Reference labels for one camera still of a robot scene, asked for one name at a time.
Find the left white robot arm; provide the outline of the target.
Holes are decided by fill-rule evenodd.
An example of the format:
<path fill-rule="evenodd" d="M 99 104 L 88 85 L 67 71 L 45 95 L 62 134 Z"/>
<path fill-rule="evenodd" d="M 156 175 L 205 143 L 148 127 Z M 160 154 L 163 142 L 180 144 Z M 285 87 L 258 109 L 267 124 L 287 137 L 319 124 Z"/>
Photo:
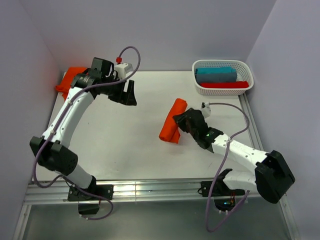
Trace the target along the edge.
<path fill-rule="evenodd" d="M 32 175 L 38 182 L 38 165 L 57 173 L 78 186 L 79 194 L 86 200 L 96 197 L 96 179 L 78 163 L 78 156 L 69 149 L 74 131 L 83 114 L 98 95 L 106 95 L 113 102 L 136 106 L 136 72 L 130 63 L 118 57 L 116 64 L 95 57 L 90 68 L 77 73 L 72 79 L 68 95 L 57 116 L 40 137 L 32 137 L 30 147 L 35 156 Z"/>

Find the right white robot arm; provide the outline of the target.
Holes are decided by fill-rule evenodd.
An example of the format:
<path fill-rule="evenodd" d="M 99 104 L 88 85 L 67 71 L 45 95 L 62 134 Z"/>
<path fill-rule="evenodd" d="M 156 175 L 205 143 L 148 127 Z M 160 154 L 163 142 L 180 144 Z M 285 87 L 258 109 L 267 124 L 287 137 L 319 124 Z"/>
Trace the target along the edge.
<path fill-rule="evenodd" d="M 243 196 L 250 191 L 276 204 L 295 183 L 296 179 L 280 152 L 265 152 L 231 139 L 221 130 L 209 127 L 201 110 L 190 108 L 173 119 L 202 149 L 226 155 L 246 168 L 246 171 L 238 171 L 220 167 L 215 183 L 205 187 L 206 197 Z"/>

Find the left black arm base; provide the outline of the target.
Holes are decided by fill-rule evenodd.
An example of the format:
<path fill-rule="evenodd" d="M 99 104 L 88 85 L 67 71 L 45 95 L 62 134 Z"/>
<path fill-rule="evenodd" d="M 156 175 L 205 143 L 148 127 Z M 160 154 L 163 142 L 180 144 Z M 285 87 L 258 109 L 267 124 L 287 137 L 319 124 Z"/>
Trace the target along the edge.
<path fill-rule="evenodd" d="M 69 186 L 69 194 L 67 200 L 69 202 L 84 202 L 84 201 L 98 201 L 93 207 L 89 207 L 89 204 L 79 203 L 78 213 L 81 218 L 90 221 L 98 221 L 109 217 L 113 210 L 114 204 L 112 203 L 114 186 L 112 184 L 97 185 L 96 178 L 93 177 L 89 187 L 83 189 L 70 181 L 68 178 L 63 177 L 67 185 Z M 94 217 L 100 210 L 102 201 L 109 203 L 110 210 L 103 216 Z"/>

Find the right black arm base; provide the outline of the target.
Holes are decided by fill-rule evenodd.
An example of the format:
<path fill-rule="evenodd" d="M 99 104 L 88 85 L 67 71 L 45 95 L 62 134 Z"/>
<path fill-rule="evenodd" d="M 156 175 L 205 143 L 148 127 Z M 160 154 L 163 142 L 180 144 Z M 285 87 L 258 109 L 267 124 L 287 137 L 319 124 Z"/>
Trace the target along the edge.
<path fill-rule="evenodd" d="M 202 197 L 208 197 L 211 184 L 211 181 L 201 181 L 197 193 Z M 211 197 L 214 198 L 215 207 L 220 211 L 226 212 L 231 211 L 236 206 L 236 197 L 244 196 L 245 193 L 243 189 L 231 190 L 222 181 L 217 180 Z"/>

